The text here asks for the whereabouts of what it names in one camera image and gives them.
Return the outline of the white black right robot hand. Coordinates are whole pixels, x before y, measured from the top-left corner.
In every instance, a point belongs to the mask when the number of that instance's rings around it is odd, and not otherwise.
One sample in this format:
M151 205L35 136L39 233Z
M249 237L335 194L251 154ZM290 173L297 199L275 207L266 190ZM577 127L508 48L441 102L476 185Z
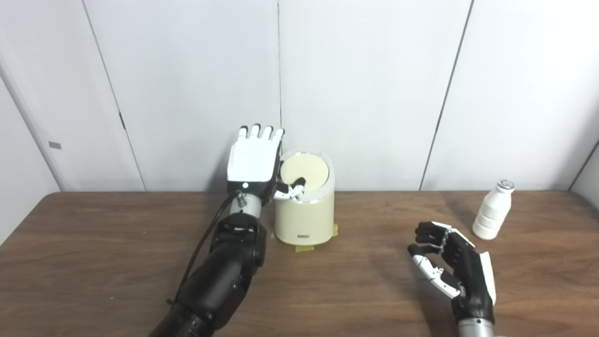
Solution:
M475 244L447 224L420 222L415 235L407 251L424 277L451 299L456 322L495 324L497 294L490 254L477 252Z

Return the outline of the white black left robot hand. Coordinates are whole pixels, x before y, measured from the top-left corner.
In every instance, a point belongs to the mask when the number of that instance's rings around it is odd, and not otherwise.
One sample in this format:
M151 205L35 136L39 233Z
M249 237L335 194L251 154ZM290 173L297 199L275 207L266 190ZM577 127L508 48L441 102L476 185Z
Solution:
M228 194L241 192L256 196L261 205L272 200L293 200L304 194L304 177L292 183L280 178L283 129L242 126L232 145L226 170Z

